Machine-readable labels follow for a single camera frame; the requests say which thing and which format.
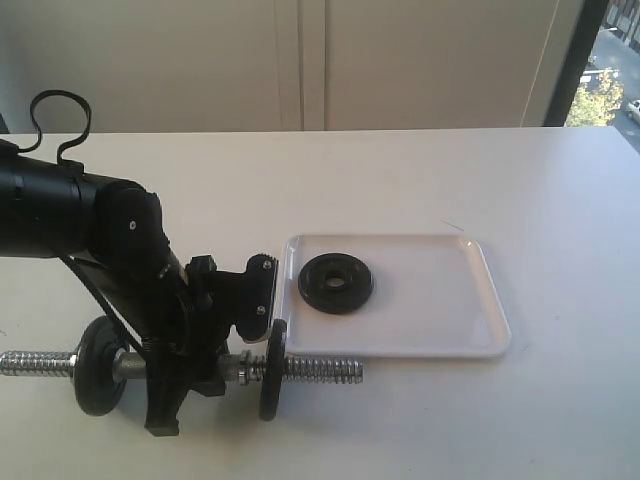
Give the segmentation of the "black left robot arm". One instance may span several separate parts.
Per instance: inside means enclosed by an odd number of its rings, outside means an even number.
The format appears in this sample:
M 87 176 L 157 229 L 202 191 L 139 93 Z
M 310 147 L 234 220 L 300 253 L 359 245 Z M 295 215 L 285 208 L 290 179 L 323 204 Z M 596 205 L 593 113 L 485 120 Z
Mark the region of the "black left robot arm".
M 188 393 L 225 392 L 217 363 L 230 326 L 210 284 L 215 263 L 176 258 L 160 200 L 140 184 L 89 174 L 72 160 L 36 160 L 3 142 L 1 253 L 59 259 L 102 308 L 71 370 L 85 413 L 103 416 L 117 406 L 126 380 L 115 366 L 130 353 L 144 363 L 145 427 L 154 436 L 178 434 Z

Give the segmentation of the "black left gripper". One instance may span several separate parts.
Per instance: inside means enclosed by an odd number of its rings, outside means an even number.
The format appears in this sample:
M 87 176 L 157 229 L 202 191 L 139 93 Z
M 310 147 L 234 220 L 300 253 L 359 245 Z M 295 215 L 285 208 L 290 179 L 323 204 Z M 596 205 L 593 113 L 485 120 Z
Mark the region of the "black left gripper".
M 204 397 L 226 393 L 218 365 L 225 351 L 200 362 L 194 374 L 190 358 L 217 350 L 229 333 L 230 325 L 219 318 L 219 274 L 210 255 L 196 256 L 182 265 L 170 254 L 144 282 L 142 340 L 152 350 L 146 358 L 145 428 L 155 437 L 179 435 L 177 415 L 191 383 L 192 390 Z

